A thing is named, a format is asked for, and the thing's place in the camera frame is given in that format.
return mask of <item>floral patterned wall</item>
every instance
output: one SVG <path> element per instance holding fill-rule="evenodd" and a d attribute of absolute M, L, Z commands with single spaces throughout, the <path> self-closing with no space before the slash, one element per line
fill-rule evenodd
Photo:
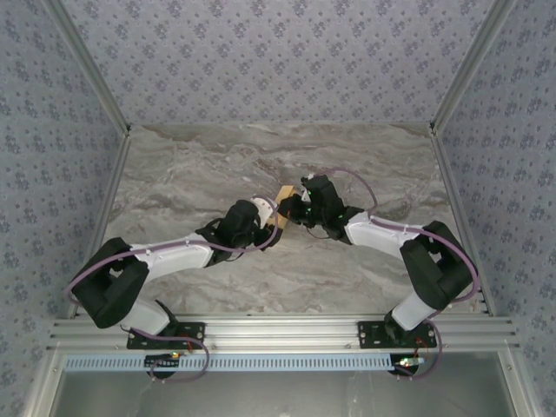
<path fill-rule="evenodd" d="M 499 314 L 556 415 L 556 3 L 520 0 L 442 134 Z"/>
<path fill-rule="evenodd" d="M 427 122 L 492 0 L 64 0 L 131 124 Z"/>
<path fill-rule="evenodd" d="M 120 135 L 39 0 L 0 2 L 0 415 L 21 413 Z"/>

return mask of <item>wooden block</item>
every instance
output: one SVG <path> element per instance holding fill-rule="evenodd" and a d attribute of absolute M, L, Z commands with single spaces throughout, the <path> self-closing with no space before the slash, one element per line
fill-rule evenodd
<path fill-rule="evenodd" d="M 283 199 L 291 197 L 294 194 L 295 194 L 295 188 L 293 185 L 282 185 L 280 192 L 275 198 L 275 202 L 280 204 Z M 288 219 L 286 217 L 283 217 L 282 215 L 278 215 L 278 228 L 284 229 L 287 222 Z M 270 216 L 270 218 L 267 220 L 267 224 L 271 224 L 271 225 L 275 224 L 275 217 L 273 215 Z"/>

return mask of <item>gray marble tabletop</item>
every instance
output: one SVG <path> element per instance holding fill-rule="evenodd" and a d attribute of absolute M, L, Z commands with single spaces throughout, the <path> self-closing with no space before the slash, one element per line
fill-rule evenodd
<path fill-rule="evenodd" d="M 364 176 L 377 215 L 445 222 L 450 203 L 429 138 L 417 129 L 369 124 L 134 127 L 106 239 L 160 242 L 193 232 L 253 194 L 342 166 Z M 346 204 L 370 207 L 352 177 L 334 176 Z M 324 235 L 313 229 L 314 235 Z M 184 313 L 386 313 L 411 289 L 401 261 L 370 248 L 311 237 L 289 223 L 278 245 L 203 270 L 167 275 L 143 294 Z M 478 311 L 477 300 L 454 307 Z"/>

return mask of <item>purple cable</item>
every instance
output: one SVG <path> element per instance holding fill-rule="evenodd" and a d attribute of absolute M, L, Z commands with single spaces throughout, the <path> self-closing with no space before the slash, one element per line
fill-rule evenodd
<path fill-rule="evenodd" d="M 434 361 L 433 365 L 429 369 L 427 369 L 427 371 L 425 371 L 423 374 L 415 375 L 415 376 L 413 376 L 409 371 L 407 371 L 403 367 L 398 367 L 398 366 L 395 367 L 397 370 L 403 372 L 404 374 L 407 374 L 408 377 L 414 380 L 422 380 L 423 378 L 429 376 L 432 372 L 434 372 L 434 370 L 438 367 L 440 363 L 440 357 L 442 356 L 442 336 L 440 336 L 440 332 L 438 331 L 438 328 L 430 320 L 424 320 L 423 322 L 430 324 L 433 327 L 434 332 L 436 333 L 436 338 L 438 339 L 438 356 L 436 357 L 436 361 Z"/>
<path fill-rule="evenodd" d="M 173 378 L 171 380 L 161 380 L 160 378 L 156 378 L 155 377 L 155 368 L 156 366 L 162 362 L 163 360 L 159 360 L 159 361 L 155 361 L 155 363 L 153 363 L 153 365 L 150 367 L 150 376 L 153 380 L 156 381 L 160 381 L 161 383 L 180 383 L 180 382 L 193 382 L 193 381 L 197 381 L 199 378 L 201 378 L 203 375 L 205 375 L 207 373 L 207 369 L 209 368 L 209 363 L 210 363 L 210 352 L 208 351 L 207 347 L 204 345 L 204 343 L 202 341 L 198 341 L 197 339 L 193 339 L 192 337 L 186 337 L 186 336 L 176 336 L 176 337 L 171 337 L 171 336 L 155 336 L 153 334 L 149 334 L 147 332 L 143 332 L 142 330 L 139 330 L 137 328 L 133 328 L 133 331 L 137 334 L 140 334 L 143 337 L 146 337 L 147 339 L 151 339 L 153 341 L 188 341 L 190 343 L 194 343 L 196 344 L 198 347 L 202 348 L 202 350 L 205 351 L 205 364 L 203 365 L 202 369 L 197 372 L 195 375 L 193 376 L 189 376 L 187 378 Z"/>
<path fill-rule="evenodd" d="M 365 186 L 368 193 L 371 195 L 371 198 L 373 199 L 373 207 L 369 210 L 374 211 L 378 207 L 379 201 L 376 199 L 376 195 L 374 195 L 373 189 L 371 189 L 371 186 L 368 185 L 365 179 L 361 175 L 357 174 L 355 171 L 352 171 L 351 169 L 342 168 L 342 167 L 334 167 L 334 168 L 325 169 L 324 171 L 320 172 L 317 175 L 333 174 L 334 172 L 346 172 L 354 176 L 355 178 L 357 178 Z"/>
<path fill-rule="evenodd" d="M 469 257 L 463 251 L 461 251 L 458 247 L 456 247 L 455 245 L 453 245 L 451 242 L 447 241 L 443 237 L 438 236 L 434 233 L 428 232 L 428 231 L 426 231 L 422 228 L 405 228 L 403 226 L 394 226 L 394 225 L 390 225 L 390 224 L 387 224 L 387 223 L 382 223 L 382 222 L 376 221 L 371 216 L 371 214 L 376 210 L 379 203 L 378 203 L 378 200 L 376 199 L 376 195 L 374 194 L 373 189 L 371 188 L 370 185 L 368 185 L 367 181 L 365 181 L 365 179 L 362 176 L 360 176 L 356 172 L 352 171 L 351 169 L 345 169 L 345 168 L 342 168 L 342 167 L 334 167 L 334 168 L 324 169 L 318 175 L 333 174 L 334 172 L 346 172 L 346 173 L 354 176 L 355 178 L 357 178 L 365 186 L 368 193 L 371 195 L 371 198 L 373 199 L 373 207 L 370 208 L 367 211 L 368 219 L 371 223 L 373 223 L 377 226 L 380 226 L 382 228 L 388 228 L 390 230 L 394 230 L 394 231 L 397 231 L 397 232 L 407 231 L 407 232 L 410 232 L 410 233 L 417 233 L 417 234 L 420 234 L 420 235 L 425 235 L 425 236 L 431 237 L 431 238 L 435 239 L 436 241 L 444 244 L 448 248 L 452 249 L 452 251 L 457 256 L 460 257 L 460 259 L 469 268 L 469 272 L 471 273 L 471 276 L 473 277 L 473 286 L 471 288 L 471 291 L 469 291 L 468 294 L 463 295 L 460 298 L 456 298 L 455 300 L 453 300 L 453 302 L 467 301 L 467 300 L 471 299 L 477 293 L 477 290 L 479 289 L 479 276 L 477 276 L 477 271 L 475 271 L 475 267 L 473 266 L 473 263 L 469 260 Z M 429 316 L 429 318 L 433 318 L 438 314 L 439 314 L 439 312 L 433 313 Z"/>
<path fill-rule="evenodd" d="M 262 200 L 267 202 L 268 205 L 270 205 L 270 207 L 272 208 L 272 214 L 274 215 L 274 219 L 275 219 L 275 227 L 272 230 L 272 234 L 270 235 L 270 237 L 265 242 L 261 243 L 260 245 L 253 246 L 252 248 L 240 249 L 240 248 L 227 248 L 225 246 L 217 245 L 216 243 L 211 243 L 211 242 L 206 242 L 206 241 L 183 240 L 183 241 L 179 241 L 179 242 L 163 243 L 163 244 L 156 245 L 156 246 L 153 246 L 153 247 L 150 247 L 150 248 L 133 249 L 133 250 L 130 250 L 129 252 L 123 252 L 121 254 L 109 256 L 108 258 L 105 258 L 102 261 L 97 262 L 95 265 L 92 265 L 91 267 L 85 269 L 81 274 L 79 274 L 76 277 L 75 280 L 73 280 L 72 282 L 69 283 L 69 285 L 68 285 L 68 287 L 66 287 L 66 289 L 64 289 L 64 291 L 63 291 L 64 295 L 69 300 L 69 302 L 71 302 L 72 304 L 76 304 L 77 306 L 80 306 L 81 304 L 79 303 L 79 301 L 74 300 L 74 298 L 71 296 L 71 290 L 77 284 L 79 284 L 81 281 L 83 281 L 85 278 L 87 278 L 89 275 L 91 275 L 93 272 L 95 272 L 99 268 L 102 268 L 102 267 L 108 265 L 109 263 L 111 263 L 113 261 L 118 261 L 118 260 L 121 260 L 123 258 L 127 258 L 129 256 L 143 255 L 143 254 L 146 254 L 148 250 L 150 252 L 157 252 L 159 250 L 164 250 L 164 249 L 179 248 L 179 247 L 182 247 L 182 246 L 189 246 L 189 245 L 199 245 L 199 246 L 207 246 L 207 247 L 212 248 L 212 249 L 223 250 L 225 252 L 230 252 L 230 253 L 233 253 L 233 254 L 248 254 L 249 252 L 255 252 L 257 250 L 260 250 L 260 249 L 263 249 L 263 248 L 267 247 L 270 243 L 272 243 L 272 241 L 276 237 L 276 234 L 278 233 L 278 227 L 276 226 L 278 224 L 278 220 L 279 220 L 278 210 L 275 208 L 275 203 L 267 197 L 264 197 L 262 195 L 254 195 L 253 198 L 261 198 Z"/>
<path fill-rule="evenodd" d="M 406 378 L 408 378 L 409 380 L 419 381 L 419 380 L 423 380 L 425 377 L 429 376 L 438 367 L 438 365 L 440 363 L 440 357 L 442 356 L 442 337 L 440 336 L 440 332 L 439 332 L 438 328 L 436 327 L 436 325 L 432 321 L 426 320 L 425 322 L 430 324 L 431 326 L 433 326 L 434 332 L 436 333 L 436 337 L 438 338 L 438 356 L 436 357 L 436 360 L 434 361 L 433 365 L 427 371 L 425 371 L 423 374 L 420 374 L 420 375 L 412 375 L 404 367 L 395 366 L 395 369 L 397 369 L 398 371 L 406 374 L 407 375 Z M 439 394 L 439 391 L 440 390 L 437 387 L 434 388 L 434 392 L 436 394 Z M 468 415 L 468 416 L 471 417 L 471 414 L 464 407 L 462 407 L 456 401 L 452 400 L 449 396 L 443 394 L 442 392 L 440 392 L 440 396 L 443 397 L 444 400 L 451 403 L 454 407 L 458 408 L 464 415 Z"/>
<path fill-rule="evenodd" d="M 467 293 L 466 295 L 461 296 L 460 298 L 456 298 L 455 300 L 453 300 L 453 302 L 461 302 L 461 301 L 469 300 L 477 293 L 477 290 L 479 289 L 479 276 L 477 276 L 477 271 L 475 271 L 475 267 L 473 266 L 473 263 L 469 260 L 467 255 L 462 250 L 460 250 L 457 246 L 455 246 L 453 243 L 423 228 L 407 228 L 405 226 L 397 226 L 397 225 L 383 223 L 381 221 L 376 220 L 372 215 L 369 215 L 368 219 L 371 223 L 380 226 L 381 228 L 387 228 L 389 230 L 394 230 L 397 232 L 416 233 L 419 235 L 431 237 L 436 241 L 442 243 L 447 248 L 452 249 L 452 251 L 457 256 L 459 256 L 460 259 L 466 264 L 466 266 L 469 268 L 469 272 L 471 273 L 471 276 L 473 277 L 473 286 L 471 287 L 471 291 L 469 291 L 469 293 Z"/>

